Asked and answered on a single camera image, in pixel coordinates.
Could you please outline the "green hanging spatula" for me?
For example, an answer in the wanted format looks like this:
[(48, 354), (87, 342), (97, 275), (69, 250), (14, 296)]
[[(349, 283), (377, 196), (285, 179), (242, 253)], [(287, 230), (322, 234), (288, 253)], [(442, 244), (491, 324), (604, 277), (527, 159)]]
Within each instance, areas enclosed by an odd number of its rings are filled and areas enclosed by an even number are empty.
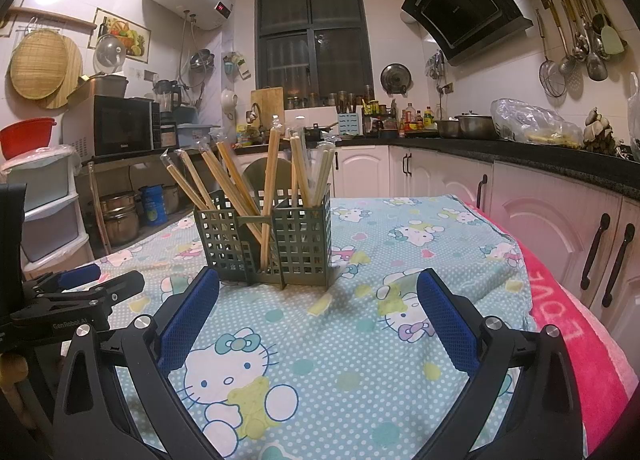
[(608, 18), (608, 13), (605, 11), (602, 0), (596, 0), (596, 3), (598, 8), (597, 16), (599, 19), (594, 22), (600, 27), (600, 37), (605, 53), (608, 55), (623, 54), (625, 52), (624, 43), (613, 27), (611, 20)]

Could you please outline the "hanging pot lid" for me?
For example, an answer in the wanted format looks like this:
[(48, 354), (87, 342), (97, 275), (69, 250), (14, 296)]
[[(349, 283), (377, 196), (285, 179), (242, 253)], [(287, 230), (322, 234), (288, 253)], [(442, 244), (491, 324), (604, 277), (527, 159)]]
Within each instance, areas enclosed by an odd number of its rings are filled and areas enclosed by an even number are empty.
[(388, 64), (381, 72), (381, 84), (388, 95), (405, 95), (412, 86), (411, 72), (403, 64)]

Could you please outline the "hanging strainer ladle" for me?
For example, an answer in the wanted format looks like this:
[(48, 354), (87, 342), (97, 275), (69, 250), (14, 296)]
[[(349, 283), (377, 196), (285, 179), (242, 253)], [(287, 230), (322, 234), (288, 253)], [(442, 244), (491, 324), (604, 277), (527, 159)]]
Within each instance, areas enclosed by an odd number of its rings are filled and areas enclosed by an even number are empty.
[(547, 48), (546, 28), (538, 10), (535, 11), (538, 26), (538, 34), (542, 43), (544, 61), (539, 67), (539, 81), (549, 98), (562, 98), (566, 93), (565, 78), (560, 72), (560, 67), (555, 61), (550, 60)]

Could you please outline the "steel pot on counter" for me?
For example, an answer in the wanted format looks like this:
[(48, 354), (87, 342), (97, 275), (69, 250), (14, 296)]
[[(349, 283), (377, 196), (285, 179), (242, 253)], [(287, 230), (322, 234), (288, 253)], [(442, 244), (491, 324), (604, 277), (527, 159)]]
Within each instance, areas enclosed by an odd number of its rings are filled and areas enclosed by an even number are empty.
[(491, 116), (474, 113), (456, 117), (465, 139), (498, 139), (498, 133)]

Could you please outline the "dark kitchen window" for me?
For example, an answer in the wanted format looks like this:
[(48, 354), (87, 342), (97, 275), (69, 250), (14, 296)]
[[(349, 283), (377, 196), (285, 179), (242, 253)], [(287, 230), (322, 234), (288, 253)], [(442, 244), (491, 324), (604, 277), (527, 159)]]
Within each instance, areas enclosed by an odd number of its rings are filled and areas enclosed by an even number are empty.
[(256, 0), (256, 83), (288, 98), (363, 96), (373, 84), (363, 0)]

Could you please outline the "wooden chopstick pair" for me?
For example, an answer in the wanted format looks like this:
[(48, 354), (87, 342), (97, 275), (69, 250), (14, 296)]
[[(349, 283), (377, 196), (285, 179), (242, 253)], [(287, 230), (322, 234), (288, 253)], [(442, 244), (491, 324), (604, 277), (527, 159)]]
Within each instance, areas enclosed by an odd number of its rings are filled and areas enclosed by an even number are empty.
[(250, 215), (257, 215), (258, 212), (255, 207), (250, 205), (250, 198), (246, 199), (245, 195), (234, 184), (229, 176), (228, 172), (224, 170), (218, 158), (212, 152), (208, 144), (204, 142), (197, 142), (196, 146), (201, 153), (203, 160), (205, 161), (207, 168), (218, 183), (220, 188), (224, 191), (226, 197), (230, 200), (233, 208), (241, 217), (249, 217)]
[(302, 196), (303, 206), (311, 207), (311, 198), (307, 176), (307, 152), (305, 139), (305, 118), (296, 116), (290, 129), (290, 146), (297, 187)]
[(201, 211), (206, 210), (205, 202), (203, 201), (203, 199), (201, 199), (200, 195), (195, 191), (195, 189), (190, 185), (190, 183), (174, 165), (171, 158), (169, 157), (167, 150), (165, 150), (163, 154), (160, 155), (160, 161), (163, 162), (163, 165), (165, 166), (168, 173), (182, 189), (183, 193), (185, 193), (189, 197), (194, 206), (196, 206)]
[(268, 156), (265, 170), (264, 204), (262, 216), (267, 222), (262, 225), (262, 237), (260, 237), (260, 268), (265, 271), (270, 263), (270, 220), (273, 205), (274, 191), (276, 190), (278, 153), (280, 146), (281, 126), (278, 119), (273, 118), (273, 124), (269, 131)]
[(326, 185), (329, 183), (329, 175), (332, 170), (332, 160), (335, 155), (335, 144), (333, 141), (322, 141), (316, 148), (316, 162), (312, 171), (311, 206), (318, 207), (324, 196)]
[(250, 187), (248, 187), (248, 183), (244, 179), (238, 157), (236, 157), (235, 151), (232, 149), (230, 143), (226, 139), (217, 139), (216, 148), (222, 161), (224, 161), (224, 166), (231, 177), (231, 181), (243, 199), (248, 214), (258, 215), (258, 206), (255, 203), (254, 197), (250, 193)]
[(196, 170), (195, 165), (188, 152), (184, 149), (177, 149), (176, 153), (180, 160), (183, 162), (183, 165), (186, 167), (186, 170), (188, 170), (191, 174), (193, 183), (195, 184), (204, 201), (205, 208), (207, 210), (215, 209), (215, 205), (213, 204), (212, 199), (210, 198), (209, 193), (205, 187), (205, 184), (202, 181), (201, 176), (198, 174), (198, 170)]

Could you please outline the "glass lid on wall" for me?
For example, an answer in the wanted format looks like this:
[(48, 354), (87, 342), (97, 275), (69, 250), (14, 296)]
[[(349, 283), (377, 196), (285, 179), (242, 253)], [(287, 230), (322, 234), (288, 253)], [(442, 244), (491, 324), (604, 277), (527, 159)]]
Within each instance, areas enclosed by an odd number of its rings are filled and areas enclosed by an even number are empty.
[(114, 35), (103, 35), (96, 43), (93, 68), (97, 74), (120, 72), (126, 60), (126, 48)]

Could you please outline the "white plastic drawer unit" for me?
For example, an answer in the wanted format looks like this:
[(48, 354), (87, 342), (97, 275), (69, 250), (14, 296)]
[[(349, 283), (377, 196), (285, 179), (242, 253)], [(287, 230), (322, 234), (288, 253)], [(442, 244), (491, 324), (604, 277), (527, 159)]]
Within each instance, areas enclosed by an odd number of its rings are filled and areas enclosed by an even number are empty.
[(21, 263), (29, 279), (94, 260), (75, 177), (80, 158), (70, 145), (40, 147), (1, 166), (1, 181), (24, 184)]

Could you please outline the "red plastic basin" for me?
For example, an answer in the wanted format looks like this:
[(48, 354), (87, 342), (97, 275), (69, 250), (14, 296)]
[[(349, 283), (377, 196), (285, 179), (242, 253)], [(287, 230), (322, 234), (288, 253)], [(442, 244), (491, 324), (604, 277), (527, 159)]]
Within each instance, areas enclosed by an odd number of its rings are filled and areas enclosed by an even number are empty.
[(10, 160), (31, 150), (46, 147), (50, 143), (56, 121), (50, 117), (23, 120), (1, 130), (1, 150), (4, 159)]

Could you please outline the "clear plastic bag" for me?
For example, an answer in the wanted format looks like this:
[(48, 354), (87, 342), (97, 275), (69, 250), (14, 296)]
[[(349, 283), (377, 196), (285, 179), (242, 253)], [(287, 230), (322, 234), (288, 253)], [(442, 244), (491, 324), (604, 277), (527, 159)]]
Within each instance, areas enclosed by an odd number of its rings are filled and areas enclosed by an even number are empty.
[(582, 130), (552, 110), (499, 98), (490, 105), (500, 139), (522, 144), (582, 147)]

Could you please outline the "black microwave oven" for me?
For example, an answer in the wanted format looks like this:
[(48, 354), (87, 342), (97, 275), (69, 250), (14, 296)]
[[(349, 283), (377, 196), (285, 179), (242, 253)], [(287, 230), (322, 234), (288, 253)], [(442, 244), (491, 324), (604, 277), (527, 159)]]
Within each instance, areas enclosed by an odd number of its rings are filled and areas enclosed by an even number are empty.
[(160, 112), (144, 98), (93, 95), (62, 117), (62, 143), (82, 162), (160, 149)]

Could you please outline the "hello kitty table cloth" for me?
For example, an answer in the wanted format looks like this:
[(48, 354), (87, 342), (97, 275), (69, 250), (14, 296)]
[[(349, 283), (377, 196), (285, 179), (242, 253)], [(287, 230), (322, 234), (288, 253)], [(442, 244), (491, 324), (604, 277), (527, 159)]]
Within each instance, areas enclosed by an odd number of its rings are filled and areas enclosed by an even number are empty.
[(169, 376), (227, 459), (409, 459), (468, 378), (416, 297), (433, 269), (486, 316), (533, 329), (522, 251), (461, 201), (333, 199), (330, 287), (225, 283)]

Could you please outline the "black range hood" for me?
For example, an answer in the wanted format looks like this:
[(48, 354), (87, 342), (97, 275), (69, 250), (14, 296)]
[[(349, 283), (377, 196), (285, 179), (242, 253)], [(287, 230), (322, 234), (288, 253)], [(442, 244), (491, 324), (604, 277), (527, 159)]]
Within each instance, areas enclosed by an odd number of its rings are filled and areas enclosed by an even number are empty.
[(405, 0), (402, 10), (432, 36), (451, 66), (534, 26), (514, 0)]

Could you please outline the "blue canister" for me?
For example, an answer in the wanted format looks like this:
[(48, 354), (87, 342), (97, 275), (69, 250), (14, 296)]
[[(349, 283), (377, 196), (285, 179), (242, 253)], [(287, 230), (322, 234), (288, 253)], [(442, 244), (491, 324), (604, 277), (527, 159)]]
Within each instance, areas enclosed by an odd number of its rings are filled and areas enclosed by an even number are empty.
[(162, 185), (140, 188), (141, 201), (147, 225), (157, 226), (167, 222)]

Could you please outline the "pink love towel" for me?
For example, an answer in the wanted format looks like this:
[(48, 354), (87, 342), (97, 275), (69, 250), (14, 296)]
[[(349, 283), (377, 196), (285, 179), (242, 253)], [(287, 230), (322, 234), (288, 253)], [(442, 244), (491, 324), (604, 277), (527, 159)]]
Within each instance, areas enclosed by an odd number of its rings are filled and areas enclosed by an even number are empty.
[(463, 284), (483, 315), (496, 315), (509, 327), (539, 330), (552, 324), (562, 332), (577, 380), (584, 455), (589, 456), (613, 431), (639, 385), (637, 373), (597, 317), (553, 278), (547, 267), (502, 227), (469, 202), (463, 205), (466, 225), (490, 227), (506, 245), (483, 250), (485, 261), (497, 267), (491, 279), (475, 276)]

